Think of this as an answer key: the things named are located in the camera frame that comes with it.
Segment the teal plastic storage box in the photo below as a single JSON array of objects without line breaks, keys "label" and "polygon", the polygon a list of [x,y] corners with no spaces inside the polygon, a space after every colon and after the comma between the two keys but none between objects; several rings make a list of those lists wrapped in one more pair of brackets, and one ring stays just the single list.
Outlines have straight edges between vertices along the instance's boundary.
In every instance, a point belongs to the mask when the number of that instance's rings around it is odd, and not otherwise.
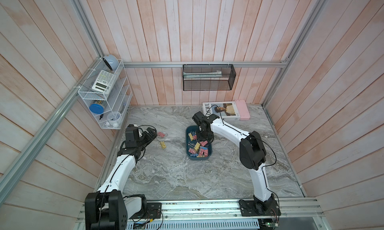
[{"label": "teal plastic storage box", "polygon": [[207,160],[213,152],[212,144],[197,139],[198,126],[189,126],[186,129],[186,154],[190,160]]}]

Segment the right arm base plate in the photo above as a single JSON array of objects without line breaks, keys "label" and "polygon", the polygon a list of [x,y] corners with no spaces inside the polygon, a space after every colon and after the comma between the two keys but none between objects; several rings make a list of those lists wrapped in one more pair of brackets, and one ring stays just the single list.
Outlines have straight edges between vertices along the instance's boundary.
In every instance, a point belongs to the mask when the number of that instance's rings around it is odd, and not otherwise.
[{"label": "right arm base plate", "polygon": [[272,216],[279,217],[281,215],[278,202],[272,198],[262,202],[258,199],[246,201],[239,200],[239,207],[241,215],[243,217],[255,217],[255,216]]}]

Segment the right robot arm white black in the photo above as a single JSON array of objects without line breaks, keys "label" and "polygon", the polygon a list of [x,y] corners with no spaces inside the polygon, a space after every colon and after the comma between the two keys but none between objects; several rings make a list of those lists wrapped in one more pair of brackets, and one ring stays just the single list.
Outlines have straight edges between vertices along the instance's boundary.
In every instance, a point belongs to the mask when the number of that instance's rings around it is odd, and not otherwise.
[{"label": "right robot arm white black", "polygon": [[274,198],[265,173],[267,151],[258,132],[241,130],[226,123],[217,115],[206,116],[201,111],[194,114],[193,121],[199,129],[197,131],[199,141],[212,142],[214,135],[219,134],[239,147],[239,159],[249,170],[256,200],[264,203]]}]

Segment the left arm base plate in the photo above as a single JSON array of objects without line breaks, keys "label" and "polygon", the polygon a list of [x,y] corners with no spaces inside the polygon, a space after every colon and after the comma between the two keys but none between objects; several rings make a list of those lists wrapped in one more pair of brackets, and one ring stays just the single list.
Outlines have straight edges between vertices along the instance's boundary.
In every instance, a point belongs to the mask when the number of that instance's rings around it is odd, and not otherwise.
[{"label": "left arm base plate", "polygon": [[138,213],[135,213],[131,219],[132,220],[141,220],[141,219],[161,219],[162,218],[162,204],[160,202],[149,203],[147,204],[144,210],[140,210]]}]

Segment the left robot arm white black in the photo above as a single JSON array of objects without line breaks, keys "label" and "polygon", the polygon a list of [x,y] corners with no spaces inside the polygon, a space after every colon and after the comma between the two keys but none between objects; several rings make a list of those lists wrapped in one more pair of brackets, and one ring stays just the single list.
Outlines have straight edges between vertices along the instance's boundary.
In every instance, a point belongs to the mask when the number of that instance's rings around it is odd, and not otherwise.
[{"label": "left robot arm white black", "polygon": [[130,124],[125,140],[119,147],[116,163],[104,183],[85,199],[85,228],[87,230],[125,230],[132,217],[148,215],[147,199],[143,194],[123,197],[129,175],[144,156],[146,147],[158,136],[151,125]]}]

